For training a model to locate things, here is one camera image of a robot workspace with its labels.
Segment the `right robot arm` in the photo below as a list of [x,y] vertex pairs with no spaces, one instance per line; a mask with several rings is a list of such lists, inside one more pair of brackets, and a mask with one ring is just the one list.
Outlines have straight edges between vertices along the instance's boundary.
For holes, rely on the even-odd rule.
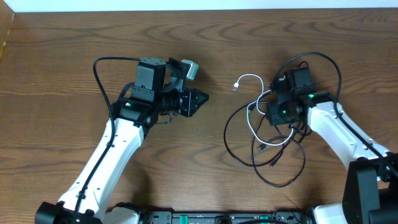
[[309,68],[284,72],[271,89],[271,125],[306,123],[348,170],[342,201],[311,208],[302,223],[397,223],[397,154],[372,140],[333,95],[316,91]]

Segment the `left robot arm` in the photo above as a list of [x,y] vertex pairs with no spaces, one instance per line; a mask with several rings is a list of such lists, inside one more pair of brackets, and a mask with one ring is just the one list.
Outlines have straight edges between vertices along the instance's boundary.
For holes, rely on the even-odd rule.
[[139,223],[132,208],[107,210],[114,188],[136,150],[141,147],[159,116],[193,116],[208,101],[208,94],[186,86],[198,65],[191,60],[137,59],[134,82],[128,83],[116,102],[107,103],[109,120],[86,166],[56,204],[44,202],[36,223]]

